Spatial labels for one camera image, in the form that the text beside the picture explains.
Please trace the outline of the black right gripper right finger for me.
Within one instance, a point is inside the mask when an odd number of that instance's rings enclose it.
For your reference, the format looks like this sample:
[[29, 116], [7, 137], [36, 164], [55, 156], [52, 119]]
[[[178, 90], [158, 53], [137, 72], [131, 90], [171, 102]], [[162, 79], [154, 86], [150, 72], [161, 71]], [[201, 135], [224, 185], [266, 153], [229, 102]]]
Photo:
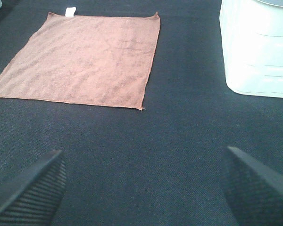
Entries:
[[225, 148], [221, 188], [241, 226], [283, 226], [283, 175], [243, 150]]

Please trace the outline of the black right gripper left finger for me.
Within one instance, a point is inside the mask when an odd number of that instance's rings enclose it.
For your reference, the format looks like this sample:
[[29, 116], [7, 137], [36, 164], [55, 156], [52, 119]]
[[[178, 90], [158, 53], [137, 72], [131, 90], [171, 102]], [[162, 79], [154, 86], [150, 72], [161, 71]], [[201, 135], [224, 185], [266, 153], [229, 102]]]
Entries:
[[67, 184], [61, 150], [52, 150], [0, 186], [0, 226], [49, 226]]

